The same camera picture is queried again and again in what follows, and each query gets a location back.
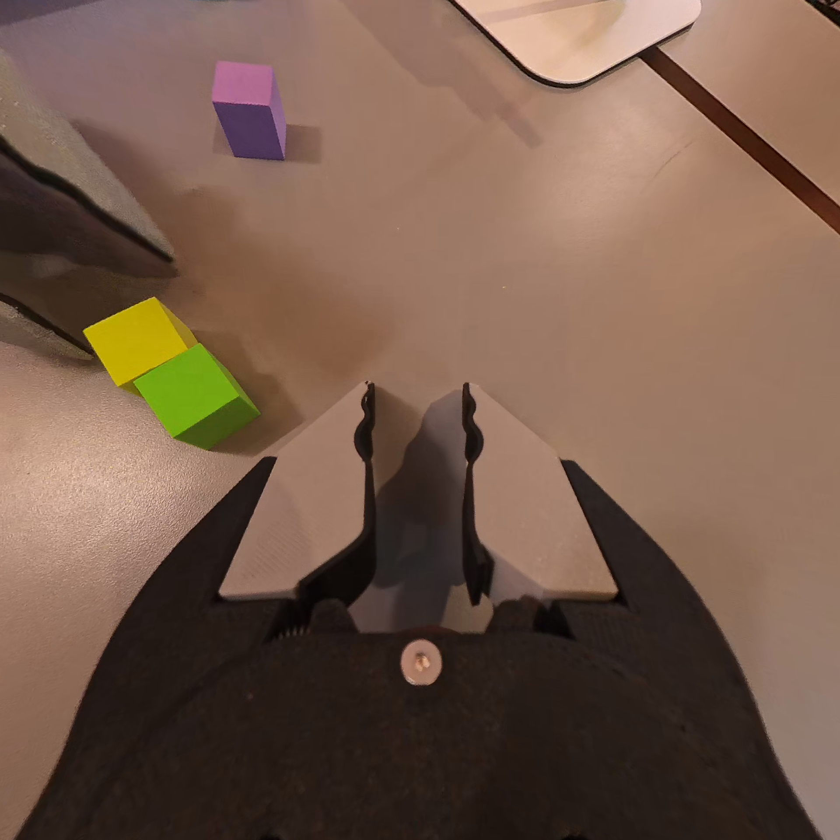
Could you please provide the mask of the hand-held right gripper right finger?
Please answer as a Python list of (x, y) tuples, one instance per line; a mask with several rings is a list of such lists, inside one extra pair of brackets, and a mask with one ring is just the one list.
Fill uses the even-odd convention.
[(617, 585), (561, 458), (477, 384), (463, 385), (461, 416), (471, 605), (613, 600)]

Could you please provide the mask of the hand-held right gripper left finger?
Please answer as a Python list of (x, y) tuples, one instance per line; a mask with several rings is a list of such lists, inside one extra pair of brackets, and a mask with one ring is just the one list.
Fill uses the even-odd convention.
[(351, 606), (361, 596), (376, 568), (374, 426), (375, 385), (364, 381), (269, 457), (223, 599)]

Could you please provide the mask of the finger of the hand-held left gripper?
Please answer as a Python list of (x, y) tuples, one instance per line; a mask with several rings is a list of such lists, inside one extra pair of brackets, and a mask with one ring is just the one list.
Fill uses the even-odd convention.
[(128, 277), (174, 277), (169, 241), (58, 111), (1, 55), (1, 249)]
[(75, 361), (95, 359), (95, 353), (85, 340), (79, 340), (5, 294), (1, 294), (1, 342)]

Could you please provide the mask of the yellow foam cube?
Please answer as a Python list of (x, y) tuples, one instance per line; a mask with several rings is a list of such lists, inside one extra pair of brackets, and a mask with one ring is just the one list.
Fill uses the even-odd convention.
[(139, 395), (135, 381), (197, 344), (197, 338), (152, 297), (84, 328), (83, 335), (114, 384)]

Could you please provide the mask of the green foam cube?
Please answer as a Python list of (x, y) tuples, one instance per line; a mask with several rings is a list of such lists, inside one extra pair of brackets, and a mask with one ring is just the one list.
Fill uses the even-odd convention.
[(260, 411), (201, 343), (134, 381), (168, 435), (209, 450), (252, 423)]

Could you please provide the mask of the purple foam cube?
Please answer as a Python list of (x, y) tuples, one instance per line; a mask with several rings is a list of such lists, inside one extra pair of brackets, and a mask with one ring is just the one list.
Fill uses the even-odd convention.
[(286, 159), (287, 121), (271, 66), (219, 60), (213, 77), (212, 103), (235, 157)]

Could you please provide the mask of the white document stand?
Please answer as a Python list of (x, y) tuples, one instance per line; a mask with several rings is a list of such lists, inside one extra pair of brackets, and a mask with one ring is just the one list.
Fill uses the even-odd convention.
[(454, 1), (531, 78), (576, 88), (692, 26), (700, 1)]

